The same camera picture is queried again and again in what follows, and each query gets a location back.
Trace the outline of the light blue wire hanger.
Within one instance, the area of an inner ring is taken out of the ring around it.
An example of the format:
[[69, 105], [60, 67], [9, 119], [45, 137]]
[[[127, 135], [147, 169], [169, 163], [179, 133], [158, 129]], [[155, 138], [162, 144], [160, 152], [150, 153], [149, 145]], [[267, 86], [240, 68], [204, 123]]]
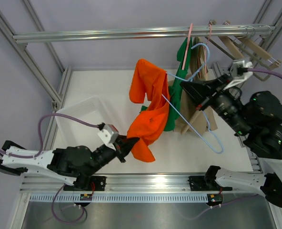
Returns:
[[[204, 47], [208, 48], [205, 44], [198, 42], [196, 44], [191, 45], [191, 59], [188, 62], [188, 74], [185, 79], [179, 78], [178, 76], [167, 73], [168, 76], [172, 76], [181, 82], [191, 82], [192, 80], [204, 81], [203, 77], [199, 78], [198, 75], [201, 74], [201, 70], [204, 67], [204, 64], [198, 66], [197, 63], [193, 62], [192, 55], [197, 53], [199, 49], [203, 49]], [[175, 121], [175, 129], [173, 131], [179, 131], [181, 134], [186, 133], [187, 131], [193, 131], [196, 133], [212, 150], [217, 154], [221, 154], [224, 151], [224, 147], [217, 137], [217, 135], [213, 132], [217, 129], [216, 121], [213, 115], [213, 110], [208, 107], [204, 111], [196, 110], [196, 107], [189, 100], [187, 94], [182, 90], [181, 95], [181, 107], [180, 110], [176, 110], [175, 107], [171, 104], [170, 100], [167, 101], [169, 105], [171, 105], [174, 110], [179, 114], [179, 118]], [[211, 133], [217, 142], [219, 143], [221, 149], [218, 151], [214, 149], [210, 143], [208, 143], [202, 135], [208, 131]]]

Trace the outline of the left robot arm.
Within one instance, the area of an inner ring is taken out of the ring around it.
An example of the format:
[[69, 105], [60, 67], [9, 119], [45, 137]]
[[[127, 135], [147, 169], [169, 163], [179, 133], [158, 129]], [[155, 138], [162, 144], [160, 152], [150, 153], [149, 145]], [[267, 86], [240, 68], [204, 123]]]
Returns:
[[7, 140], [0, 149], [0, 172], [12, 176], [23, 173], [41, 175], [57, 179], [74, 190], [87, 190], [96, 172], [115, 158], [124, 163], [125, 157], [138, 141], [137, 137], [119, 135], [113, 143], [114, 148], [101, 145], [91, 151], [86, 146], [69, 146], [35, 156], [35, 151]]

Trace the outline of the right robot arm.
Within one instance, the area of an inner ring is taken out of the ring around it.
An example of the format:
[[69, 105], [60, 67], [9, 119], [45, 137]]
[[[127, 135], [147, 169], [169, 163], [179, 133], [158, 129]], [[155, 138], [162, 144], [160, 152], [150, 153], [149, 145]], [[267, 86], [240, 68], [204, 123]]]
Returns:
[[236, 136], [263, 159], [272, 173], [247, 174], [210, 166], [204, 176], [209, 190], [240, 189], [263, 196], [282, 208], [282, 104], [269, 91], [254, 93], [242, 104], [229, 92], [234, 78], [224, 74], [209, 81], [182, 82], [181, 87], [200, 111], [210, 107], [229, 125]]

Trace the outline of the orange t shirt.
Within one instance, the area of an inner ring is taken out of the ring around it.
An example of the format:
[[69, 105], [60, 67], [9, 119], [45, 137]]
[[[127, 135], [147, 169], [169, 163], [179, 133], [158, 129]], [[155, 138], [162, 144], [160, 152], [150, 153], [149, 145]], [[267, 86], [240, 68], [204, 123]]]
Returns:
[[170, 105], [168, 77], [164, 69], [151, 62], [140, 59], [136, 63], [129, 99], [135, 104], [144, 103], [145, 98], [150, 105], [142, 109], [127, 131], [127, 137], [138, 137], [139, 141], [131, 152], [135, 159], [151, 163], [155, 157], [149, 145], [153, 144], [165, 129]]

